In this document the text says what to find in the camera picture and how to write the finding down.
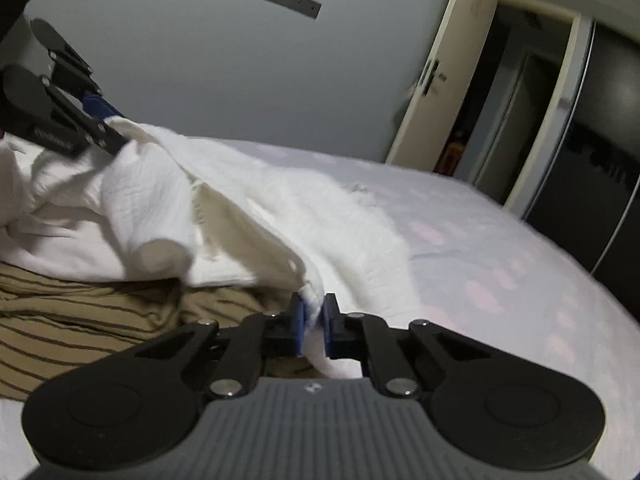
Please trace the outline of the white textured garment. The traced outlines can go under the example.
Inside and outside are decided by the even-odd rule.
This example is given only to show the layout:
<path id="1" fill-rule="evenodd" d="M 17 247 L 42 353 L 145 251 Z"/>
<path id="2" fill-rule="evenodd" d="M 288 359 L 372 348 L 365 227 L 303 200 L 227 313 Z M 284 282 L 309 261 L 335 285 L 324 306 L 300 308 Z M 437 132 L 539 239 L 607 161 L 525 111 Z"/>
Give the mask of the white textured garment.
<path id="1" fill-rule="evenodd" d="M 395 327 L 420 314 L 409 249 L 363 193 L 315 171 L 271 166 L 210 139 L 112 120 L 116 156 L 78 159 L 5 136 L 1 266 L 81 283 L 174 278 L 187 288 L 299 294 L 304 352 L 321 373 L 354 377 L 323 354 L 323 297 Z"/>

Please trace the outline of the polka dot bed sheet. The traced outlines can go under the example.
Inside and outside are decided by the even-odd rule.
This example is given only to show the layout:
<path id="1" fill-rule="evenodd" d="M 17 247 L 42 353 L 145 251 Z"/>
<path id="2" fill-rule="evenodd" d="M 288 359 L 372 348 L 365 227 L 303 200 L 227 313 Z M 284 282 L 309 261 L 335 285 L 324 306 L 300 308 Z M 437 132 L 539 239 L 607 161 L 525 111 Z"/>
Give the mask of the polka dot bed sheet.
<path id="1" fill-rule="evenodd" d="M 328 174 L 386 211 L 411 252 L 423 315 L 560 370 L 605 407 L 593 463 L 639 472 L 639 327 L 581 266 L 469 185 L 375 162 L 235 143 L 273 166 Z"/>

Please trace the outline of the brown striped garment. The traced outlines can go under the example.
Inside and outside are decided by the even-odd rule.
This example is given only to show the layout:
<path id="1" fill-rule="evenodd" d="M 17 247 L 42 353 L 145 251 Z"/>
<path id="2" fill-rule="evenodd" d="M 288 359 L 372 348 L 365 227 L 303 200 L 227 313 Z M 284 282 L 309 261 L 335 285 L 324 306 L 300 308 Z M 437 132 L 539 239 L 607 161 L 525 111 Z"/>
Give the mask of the brown striped garment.
<path id="1" fill-rule="evenodd" d="M 23 401 L 42 382 L 198 320 L 234 327 L 283 311 L 288 295 L 187 288 L 174 278 L 81 283 L 1 267 L 1 395 Z"/>

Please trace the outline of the dark wardrobe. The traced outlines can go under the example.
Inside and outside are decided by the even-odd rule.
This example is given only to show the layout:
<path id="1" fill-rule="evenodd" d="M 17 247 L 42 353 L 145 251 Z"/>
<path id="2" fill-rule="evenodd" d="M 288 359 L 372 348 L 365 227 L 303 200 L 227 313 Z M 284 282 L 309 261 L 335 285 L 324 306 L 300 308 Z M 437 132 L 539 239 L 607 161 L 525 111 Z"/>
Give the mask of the dark wardrobe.
<path id="1" fill-rule="evenodd" d="M 552 122 L 506 208 L 639 312 L 639 45 L 585 21 Z"/>

